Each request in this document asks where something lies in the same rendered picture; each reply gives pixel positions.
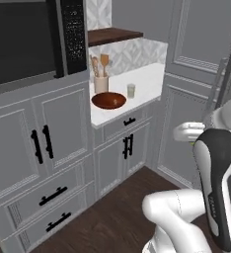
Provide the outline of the grey panelled fridge door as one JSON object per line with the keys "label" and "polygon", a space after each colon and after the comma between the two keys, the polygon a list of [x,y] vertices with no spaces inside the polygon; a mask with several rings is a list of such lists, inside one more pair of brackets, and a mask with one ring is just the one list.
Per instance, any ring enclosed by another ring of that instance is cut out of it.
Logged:
{"label": "grey panelled fridge door", "polygon": [[221,58],[231,52],[231,0],[174,0],[158,120],[157,169],[181,188],[200,181],[188,142],[173,139],[185,122],[200,122]]}

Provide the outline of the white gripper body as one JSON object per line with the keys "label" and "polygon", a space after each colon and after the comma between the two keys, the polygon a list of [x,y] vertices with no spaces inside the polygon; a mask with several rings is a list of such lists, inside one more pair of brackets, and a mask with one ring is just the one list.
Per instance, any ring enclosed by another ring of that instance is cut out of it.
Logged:
{"label": "white gripper body", "polygon": [[187,122],[176,126],[173,130],[174,140],[194,142],[205,129],[203,123]]}

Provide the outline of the cream utensil pot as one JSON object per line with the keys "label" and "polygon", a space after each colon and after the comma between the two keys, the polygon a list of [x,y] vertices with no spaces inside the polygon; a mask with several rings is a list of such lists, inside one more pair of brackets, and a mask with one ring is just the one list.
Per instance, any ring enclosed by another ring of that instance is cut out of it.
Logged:
{"label": "cream utensil pot", "polygon": [[94,78],[95,93],[104,93],[109,91],[109,77],[95,77]]}

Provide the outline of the glass of lemonade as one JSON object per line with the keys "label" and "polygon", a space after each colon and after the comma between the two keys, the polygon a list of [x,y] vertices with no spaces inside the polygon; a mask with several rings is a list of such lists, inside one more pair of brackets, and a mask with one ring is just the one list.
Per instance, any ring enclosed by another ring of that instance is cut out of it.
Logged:
{"label": "glass of lemonade", "polygon": [[127,98],[134,98],[135,94],[135,85],[134,84],[128,84],[127,85]]}

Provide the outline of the brown wooden shelf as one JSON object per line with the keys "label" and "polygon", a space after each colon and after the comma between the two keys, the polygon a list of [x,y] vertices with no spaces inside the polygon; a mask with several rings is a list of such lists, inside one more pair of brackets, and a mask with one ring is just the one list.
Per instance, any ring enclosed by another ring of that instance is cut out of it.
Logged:
{"label": "brown wooden shelf", "polygon": [[119,28],[97,29],[88,32],[88,46],[122,42],[142,37],[143,34],[136,31],[129,31]]}

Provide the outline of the black built-in microwave oven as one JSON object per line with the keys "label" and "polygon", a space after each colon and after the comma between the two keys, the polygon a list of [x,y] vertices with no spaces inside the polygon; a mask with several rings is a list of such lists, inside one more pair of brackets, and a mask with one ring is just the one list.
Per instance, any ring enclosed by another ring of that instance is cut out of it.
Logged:
{"label": "black built-in microwave oven", "polygon": [[[85,0],[60,0],[66,76],[88,78]],[[45,0],[0,0],[0,94],[57,80]]]}

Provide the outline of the brown ice bowl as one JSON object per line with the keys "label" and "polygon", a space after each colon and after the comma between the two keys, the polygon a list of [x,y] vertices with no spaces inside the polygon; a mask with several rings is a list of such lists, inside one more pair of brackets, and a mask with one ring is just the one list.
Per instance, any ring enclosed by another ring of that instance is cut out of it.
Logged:
{"label": "brown ice bowl", "polygon": [[114,110],[122,107],[126,98],[120,93],[104,92],[92,97],[92,103],[100,109]]}

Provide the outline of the wooden spatula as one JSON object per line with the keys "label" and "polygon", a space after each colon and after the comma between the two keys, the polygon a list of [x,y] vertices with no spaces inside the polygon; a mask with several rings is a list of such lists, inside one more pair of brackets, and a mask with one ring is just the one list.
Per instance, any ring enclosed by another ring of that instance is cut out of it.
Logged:
{"label": "wooden spatula", "polygon": [[102,53],[101,57],[100,57],[100,61],[103,66],[103,73],[104,73],[104,75],[107,75],[106,67],[109,64],[109,56],[107,54]]}

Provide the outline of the narrow grey cupboard door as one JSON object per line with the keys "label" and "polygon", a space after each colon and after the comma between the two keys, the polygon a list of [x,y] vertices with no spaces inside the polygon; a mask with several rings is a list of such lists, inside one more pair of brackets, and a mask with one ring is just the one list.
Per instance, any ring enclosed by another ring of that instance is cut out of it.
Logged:
{"label": "narrow grey cupboard door", "polygon": [[141,168],[146,161],[147,142],[149,138],[150,123],[136,126],[129,131],[128,137],[133,133],[133,153],[130,156],[128,151],[125,167],[125,176],[129,177]]}
{"label": "narrow grey cupboard door", "polygon": [[123,152],[122,137],[107,142],[95,151],[97,190],[100,198],[121,182]]}

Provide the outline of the small grey drawer front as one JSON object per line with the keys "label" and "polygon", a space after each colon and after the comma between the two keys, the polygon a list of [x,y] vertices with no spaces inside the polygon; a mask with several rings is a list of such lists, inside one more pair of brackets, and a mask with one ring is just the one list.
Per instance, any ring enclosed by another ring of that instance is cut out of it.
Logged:
{"label": "small grey drawer front", "polygon": [[[136,118],[136,121],[128,126],[124,126],[123,121],[127,121],[129,118]],[[137,123],[140,123],[146,119],[146,109],[139,108],[135,111],[127,112],[116,120],[113,120],[109,124],[104,126],[104,137],[105,140],[117,136],[121,132],[125,131],[128,127],[132,127]]]}

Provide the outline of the wooden spoon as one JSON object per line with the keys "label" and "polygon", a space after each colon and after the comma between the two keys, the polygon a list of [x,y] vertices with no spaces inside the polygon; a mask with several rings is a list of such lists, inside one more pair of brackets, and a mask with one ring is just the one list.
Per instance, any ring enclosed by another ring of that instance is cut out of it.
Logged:
{"label": "wooden spoon", "polygon": [[90,55],[90,59],[91,59],[94,75],[96,77],[100,77],[99,67],[98,67],[98,58],[96,56]]}

